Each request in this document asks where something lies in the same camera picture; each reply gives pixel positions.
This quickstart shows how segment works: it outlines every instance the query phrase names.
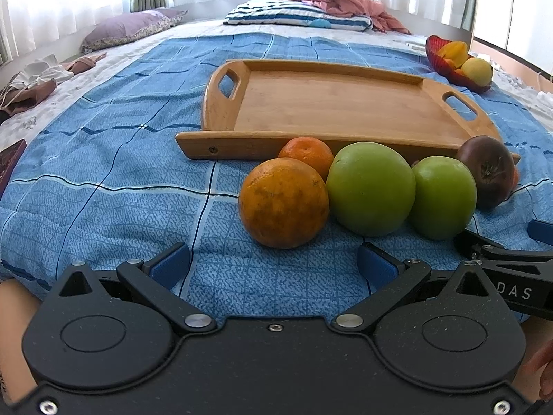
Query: pillow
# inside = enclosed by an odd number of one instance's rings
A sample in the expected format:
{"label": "pillow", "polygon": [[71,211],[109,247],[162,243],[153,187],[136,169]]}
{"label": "pillow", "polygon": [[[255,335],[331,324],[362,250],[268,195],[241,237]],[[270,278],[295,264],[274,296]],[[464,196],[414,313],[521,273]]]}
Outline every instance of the pillow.
{"label": "pillow", "polygon": [[280,24],[365,31],[373,27],[368,16],[336,17],[316,6],[300,1],[250,0],[230,11],[227,25]]}
{"label": "pillow", "polygon": [[122,13],[104,20],[82,41],[81,52],[90,53],[98,49],[129,44],[143,37],[168,30],[180,22],[186,14],[186,11],[181,12],[174,9],[164,9],[163,11],[169,11],[171,17],[156,9]]}

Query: brown cloth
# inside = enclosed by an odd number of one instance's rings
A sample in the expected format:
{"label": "brown cloth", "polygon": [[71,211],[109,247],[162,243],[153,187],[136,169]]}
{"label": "brown cloth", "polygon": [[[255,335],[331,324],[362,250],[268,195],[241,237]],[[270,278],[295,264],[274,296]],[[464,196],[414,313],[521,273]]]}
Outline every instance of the brown cloth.
{"label": "brown cloth", "polygon": [[[73,74],[79,74],[96,67],[96,62],[98,62],[100,59],[104,59],[105,57],[106,53],[98,56],[83,56],[72,62],[63,62],[62,65],[65,70],[72,72]],[[54,91],[55,88],[56,82],[54,80],[50,80],[23,91],[12,89],[7,91],[3,102],[0,103],[9,103],[6,107],[3,108],[3,111],[8,117],[11,117],[15,114],[19,114],[21,112],[25,112],[28,109],[34,108],[36,105],[44,101],[48,97],[48,95],[50,95]],[[4,121],[3,119],[4,117],[2,117],[2,114],[0,114],[0,120]]]}

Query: tray handle hole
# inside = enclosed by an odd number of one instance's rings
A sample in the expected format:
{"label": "tray handle hole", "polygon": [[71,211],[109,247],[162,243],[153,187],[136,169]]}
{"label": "tray handle hole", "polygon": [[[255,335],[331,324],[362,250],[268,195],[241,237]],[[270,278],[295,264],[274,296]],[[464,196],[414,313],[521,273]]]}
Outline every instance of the tray handle hole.
{"label": "tray handle hole", "polygon": [[223,79],[219,82],[219,90],[228,99],[234,98],[236,88],[240,84],[238,75],[233,70],[227,70]]}
{"label": "tray handle hole", "polygon": [[457,96],[448,96],[445,99],[445,102],[466,121],[472,121],[476,118],[476,114],[472,111],[472,109],[464,104],[463,101],[458,99]]}

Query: bowl of fruit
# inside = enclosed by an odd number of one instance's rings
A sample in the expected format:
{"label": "bowl of fruit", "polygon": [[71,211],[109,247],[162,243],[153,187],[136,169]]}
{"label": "bowl of fruit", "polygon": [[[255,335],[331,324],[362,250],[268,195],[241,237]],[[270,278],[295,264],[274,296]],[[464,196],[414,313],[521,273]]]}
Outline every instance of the bowl of fruit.
{"label": "bowl of fruit", "polygon": [[489,90],[493,68],[484,59],[469,55],[466,43],[432,35],[427,39],[427,57],[434,70],[451,84],[474,93]]}

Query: green apple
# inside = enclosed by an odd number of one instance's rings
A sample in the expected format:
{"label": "green apple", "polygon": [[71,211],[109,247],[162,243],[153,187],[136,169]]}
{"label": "green apple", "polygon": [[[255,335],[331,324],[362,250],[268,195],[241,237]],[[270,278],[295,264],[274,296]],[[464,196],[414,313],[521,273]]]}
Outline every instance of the green apple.
{"label": "green apple", "polygon": [[342,148],[326,180],[338,222],[362,236],[385,236],[399,228],[415,200],[415,177],[399,153],[358,142]]}
{"label": "green apple", "polygon": [[432,240],[453,238],[467,227],[476,208],[476,183],[462,162],[443,156],[413,167],[416,198],[409,222]]}

